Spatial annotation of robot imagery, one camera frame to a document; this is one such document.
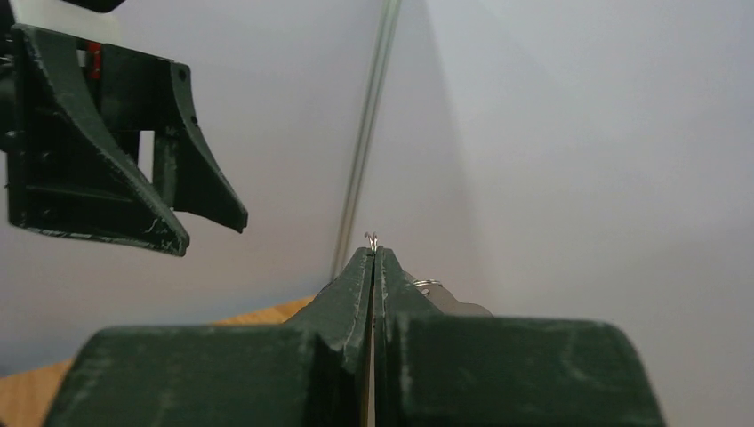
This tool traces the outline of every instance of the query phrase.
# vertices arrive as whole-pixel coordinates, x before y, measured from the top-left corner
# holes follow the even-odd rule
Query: wooden surface
[[[280,304],[217,322],[217,325],[282,323],[313,297]],[[70,360],[0,378],[0,421],[7,427],[37,427],[44,420]]]

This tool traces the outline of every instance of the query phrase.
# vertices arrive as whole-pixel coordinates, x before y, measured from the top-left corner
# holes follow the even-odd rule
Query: white wall
[[[753,53],[745,0],[405,0],[356,231],[497,314],[620,326],[672,425],[751,425]]]
[[[177,259],[0,223],[0,375],[68,358],[104,326],[206,322],[321,288],[380,9],[371,0],[117,9],[124,45],[192,68],[202,130],[249,226],[237,235],[179,213],[191,246]]]

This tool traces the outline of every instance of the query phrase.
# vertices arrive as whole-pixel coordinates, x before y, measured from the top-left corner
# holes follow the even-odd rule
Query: metal strip
[[[346,193],[345,204],[343,205],[341,227],[338,231],[338,242],[333,257],[333,268],[331,271],[331,276],[333,278],[336,278],[341,273],[341,270],[348,259],[349,242],[351,234],[353,234],[353,223],[354,218],[356,217],[359,193],[361,191],[362,181],[364,180],[366,158],[369,154],[369,146],[372,143],[374,120],[377,117],[377,108],[380,105],[382,84],[385,80],[385,72],[388,68],[388,58],[390,55],[390,48],[393,45],[393,36],[396,32],[396,23],[400,5],[401,0],[384,0],[382,4],[380,29],[377,33],[377,45],[374,49],[372,69],[369,74],[369,85],[367,86],[364,109],[362,110],[361,123],[358,129],[356,155],[351,168],[349,189],[348,193]]]

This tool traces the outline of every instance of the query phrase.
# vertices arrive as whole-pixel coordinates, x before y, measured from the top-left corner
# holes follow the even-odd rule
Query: red component
[[[100,79],[102,72],[102,45],[99,43],[88,42],[86,51],[92,56],[92,71],[89,72],[89,78],[94,80]]]

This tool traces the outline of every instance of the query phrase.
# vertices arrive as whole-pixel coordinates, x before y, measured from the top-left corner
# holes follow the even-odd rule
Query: white backdrop
[[[405,0],[356,231],[497,314],[615,323],[672,425],[751,425],[753,53],[748,1]]]
[[[191,67],[202,130],[249,226],[238,235],[179,213],[191,235],[179,259],[0,222],[0,375],[68,358],[104,326],[206,322],[326,284],[380,10],[372,0],[118,8],[125,46]]]

